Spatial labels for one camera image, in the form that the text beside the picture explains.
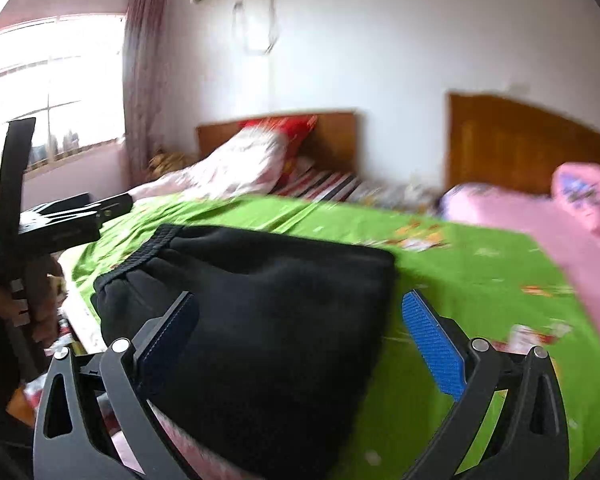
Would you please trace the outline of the left hand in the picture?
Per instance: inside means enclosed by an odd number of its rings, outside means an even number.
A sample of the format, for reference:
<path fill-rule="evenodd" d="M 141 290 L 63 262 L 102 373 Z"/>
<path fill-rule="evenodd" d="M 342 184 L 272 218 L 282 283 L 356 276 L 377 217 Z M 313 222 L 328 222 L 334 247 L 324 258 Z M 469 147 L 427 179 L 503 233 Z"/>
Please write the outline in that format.
<path fill-rule="evenodd" d="M 57 260 L 45 256 L 29 262 L 24 277 L 29 320 L 33 323 L 31 338 L 42 348 L 50 348 L 59 332 L 57 294 L 50 284 L 50 275 L 64 276 Z M 20 311 L 10 289 L 0 286 L 0 318 L 15 325 L 21 318 Z"/>

